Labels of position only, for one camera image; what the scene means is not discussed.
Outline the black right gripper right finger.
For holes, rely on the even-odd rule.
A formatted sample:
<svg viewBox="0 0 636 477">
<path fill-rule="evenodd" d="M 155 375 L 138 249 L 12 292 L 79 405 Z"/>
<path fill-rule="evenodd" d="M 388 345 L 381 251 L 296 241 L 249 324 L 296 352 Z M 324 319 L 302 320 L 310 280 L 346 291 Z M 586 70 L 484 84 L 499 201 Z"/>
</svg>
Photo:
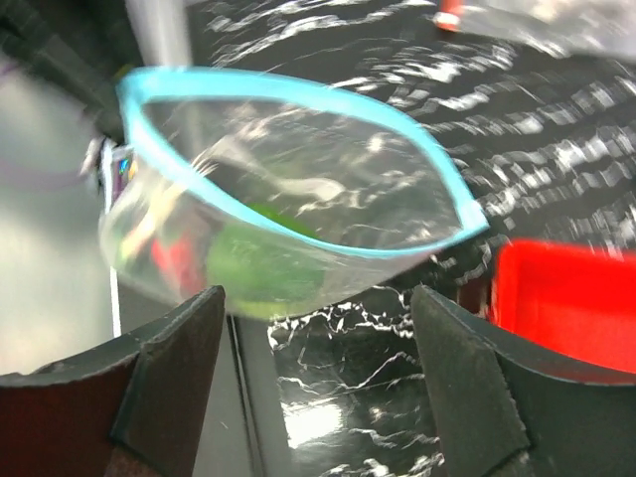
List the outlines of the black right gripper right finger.
<svg viewBox="0 0 636 477">
<path fill-rule="evenodd" d="M 410 313 L 448 475 L 634 475 L 634 375 L 538 346 L 426 286 Z"/>
</svg>

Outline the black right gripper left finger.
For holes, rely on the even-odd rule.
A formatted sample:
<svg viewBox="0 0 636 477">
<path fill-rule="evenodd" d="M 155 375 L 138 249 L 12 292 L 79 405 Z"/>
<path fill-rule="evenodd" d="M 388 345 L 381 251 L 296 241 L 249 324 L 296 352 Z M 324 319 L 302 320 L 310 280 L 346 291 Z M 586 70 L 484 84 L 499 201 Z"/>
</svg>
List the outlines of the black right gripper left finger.
<svg viewBox="0 0 636 477">
<path fill-rule="evenodd" d="M 225 298 L 213 286 L 86 352 L 2 376 L 2 475 L 192 475 Z"/>
</svg>

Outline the red chili pepper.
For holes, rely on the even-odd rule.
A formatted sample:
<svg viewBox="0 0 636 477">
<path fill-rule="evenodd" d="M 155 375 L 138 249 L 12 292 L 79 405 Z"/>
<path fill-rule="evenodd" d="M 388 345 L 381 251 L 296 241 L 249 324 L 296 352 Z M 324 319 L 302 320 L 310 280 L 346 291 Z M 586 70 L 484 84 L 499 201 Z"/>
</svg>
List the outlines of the red chili pepper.
<svg viewBox="0 0 636 477">
<path fill-rule="evenodd" d="M 207 286 L 203 266 L 196 257 L 192 237 L 181 233 L 165 241 L 155 238 L 150 255 L 164 281 L 181 298 L 189 298 Z"/>
</svg>

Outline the clear blue zip bag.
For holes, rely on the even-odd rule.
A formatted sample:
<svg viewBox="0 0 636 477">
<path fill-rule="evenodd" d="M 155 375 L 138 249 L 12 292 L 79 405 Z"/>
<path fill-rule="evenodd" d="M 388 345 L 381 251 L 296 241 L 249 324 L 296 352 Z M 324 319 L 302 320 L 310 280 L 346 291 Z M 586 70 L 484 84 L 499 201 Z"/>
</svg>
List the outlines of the clear blue zip bag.
<svg viewBox="0 0 636 477">
<path fill-rule="evenodd" d="M 305 315 L 488 227 L 444 148 L 371 97 L 267 73 L 160 67 L 130 72 L 117 94 L 126 143 L 104 155 L 114 197 L 100 247 L 123 281 L 156 298 L 188 299 L 153 262 L 156 238 L 188 233 L 206 287 L 219 285 L 206 261 L 224 226 L 286 238 L 325 270 Z"/>
</svg>

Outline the pale green cabbage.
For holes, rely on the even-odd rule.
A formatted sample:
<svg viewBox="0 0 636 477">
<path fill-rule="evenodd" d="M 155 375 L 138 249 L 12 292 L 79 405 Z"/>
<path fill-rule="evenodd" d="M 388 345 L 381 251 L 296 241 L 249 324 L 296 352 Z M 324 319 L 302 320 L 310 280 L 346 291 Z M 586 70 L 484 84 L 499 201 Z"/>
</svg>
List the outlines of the pale green cabbage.
<svg viewBox="0 0 636 477">
<path fill-rule="evenodd" d="M 313 309 L 325 275 L 286 238 L 239 223 L 224 226 L 213 240 L 206 271 L 210 284 L 226 290 L 233 314 L 267 321 Z"/>
</svg>

